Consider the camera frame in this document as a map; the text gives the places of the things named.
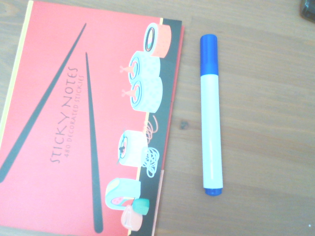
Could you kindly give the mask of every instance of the wooden table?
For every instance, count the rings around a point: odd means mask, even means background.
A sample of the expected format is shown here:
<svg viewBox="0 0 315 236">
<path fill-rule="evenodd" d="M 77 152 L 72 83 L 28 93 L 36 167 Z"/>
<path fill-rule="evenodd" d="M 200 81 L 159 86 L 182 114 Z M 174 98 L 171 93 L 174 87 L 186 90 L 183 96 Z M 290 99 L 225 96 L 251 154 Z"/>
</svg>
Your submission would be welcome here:
<svg viewBox="0 0 315 236">
<path fill-rule="evenodd" d="M 300 0 L 50 2 L 178 19 L 186 27 L 157 236 L 315 235 L 315 24 L 299 15 Z M 0 111 L 26 6 L 0 0 Z M 218 197 L 202 186 L 199 40 L 206 33 L 219 39 Z M 0 235 L 48 234 L 0 227 Z"/>
</svg>

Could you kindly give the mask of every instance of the marker cap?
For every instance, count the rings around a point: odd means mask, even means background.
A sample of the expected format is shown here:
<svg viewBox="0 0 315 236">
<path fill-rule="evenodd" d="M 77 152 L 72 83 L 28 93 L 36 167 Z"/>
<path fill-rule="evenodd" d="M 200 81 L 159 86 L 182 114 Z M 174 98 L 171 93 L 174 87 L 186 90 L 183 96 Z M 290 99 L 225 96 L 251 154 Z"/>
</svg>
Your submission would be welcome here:
<svg viewBox="0 0 315 236">
<path fill-rule="evenodd" d="M 200 75 L 219 75 L 218 39 L 214 34 L 200 39 Z"/>
<path fill-rule="evenodd" d="M 222 188 L 205 188 L 206 194 L 210 196 L 217 196 L 222 193 Z"/>
</svg>

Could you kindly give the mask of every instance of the blue marker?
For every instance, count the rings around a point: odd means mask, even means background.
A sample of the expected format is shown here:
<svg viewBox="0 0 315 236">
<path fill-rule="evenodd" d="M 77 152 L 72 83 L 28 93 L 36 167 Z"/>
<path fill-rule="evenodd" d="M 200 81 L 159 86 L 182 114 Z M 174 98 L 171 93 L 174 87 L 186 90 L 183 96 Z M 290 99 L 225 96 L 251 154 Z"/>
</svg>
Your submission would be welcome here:
<svg viewBox="0 0 315 236">
<path fill-rule="evenodd" d="M 200 39 L 201 131 L 203 187 L 206 194 L 222 193 L 222 159 L 219 106 L 218 40 L 213 34 Z"/>
</svg>

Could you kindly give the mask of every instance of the dark object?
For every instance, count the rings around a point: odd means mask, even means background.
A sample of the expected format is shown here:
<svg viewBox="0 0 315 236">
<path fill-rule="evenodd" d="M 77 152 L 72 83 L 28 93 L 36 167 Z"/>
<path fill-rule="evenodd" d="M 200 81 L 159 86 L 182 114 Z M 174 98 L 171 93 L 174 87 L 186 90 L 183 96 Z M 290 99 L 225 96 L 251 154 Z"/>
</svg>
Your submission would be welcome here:
<svg viewBox="0 0 315 236">
<path fill-rule="evenodd" d="M 315 0 L 302 0 L 301 14 L 305 19 L 315 22 Z"/>
<path fill-rule="evenodd" d="M 181 129 L 188 129 L 188 126 L 189 126 L 189 124 L 188 124 L 187 121 L 182 121 L 181 122 Z"/>
</svg>

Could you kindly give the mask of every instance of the yellow page edge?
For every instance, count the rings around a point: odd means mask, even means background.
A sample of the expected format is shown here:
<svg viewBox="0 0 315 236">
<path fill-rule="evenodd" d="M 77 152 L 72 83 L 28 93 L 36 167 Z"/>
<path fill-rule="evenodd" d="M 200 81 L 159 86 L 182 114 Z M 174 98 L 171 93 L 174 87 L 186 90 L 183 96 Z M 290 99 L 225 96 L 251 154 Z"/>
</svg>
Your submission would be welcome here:
<svg viewBox="0 0 315 236">
<path fill-rule="evenodd" d="M 22 26 L 22 32 L 21 32 L 21 36 L 20 36 L 20 40 L 19 40 L 19 45 L 18 45 L 18 49 L 17 49 L 17 52 L 16 52 L 15 60 L 14 60 L 13 71 L 12 71 L 12 74 L 11 74 L 9 88 L 8 88 L 8 92 L 7 92 L 5 103 L 4 103 L 3 113 L 2 113 L 2 116 L 1 116 L 1 122 L 0 122 L 0 148 L 1 148 L 1 144 L 2 144 L 2 139 L 3 139 L 3 134 L 4 134 L 4 128 L 5 128 L 6 120 L 7 120 L 8 113 L 9 113 L 9 107 L 10 107 L 10 103 L 11 103 L 11 99 L 12 99 L 12 95 L 13 95 L 13 89 L 14 89 L 16 77 L 17 77 L 18 70 L 19 70 L 19 65 L 20 65 L 20 61 L 21 61 L 21 56 L 22 56 L 22 51 L 23 51 L 24 42 L 25 42 L 25 38 L 26 38 L 26 33 L 28 31 L 28 26 L 29 26 L 29 22 L 30 22 L 30 18 L 31 18 L 31 12 L 32 12 L 32 8 L 33 8 L 33 3 L 34 3 L 33 1 L 29 1 L 28 7 L 26 9 L 26 14 L 25 14 L 24 23 L 23 23 L 23 26 Z"/>
</svg>

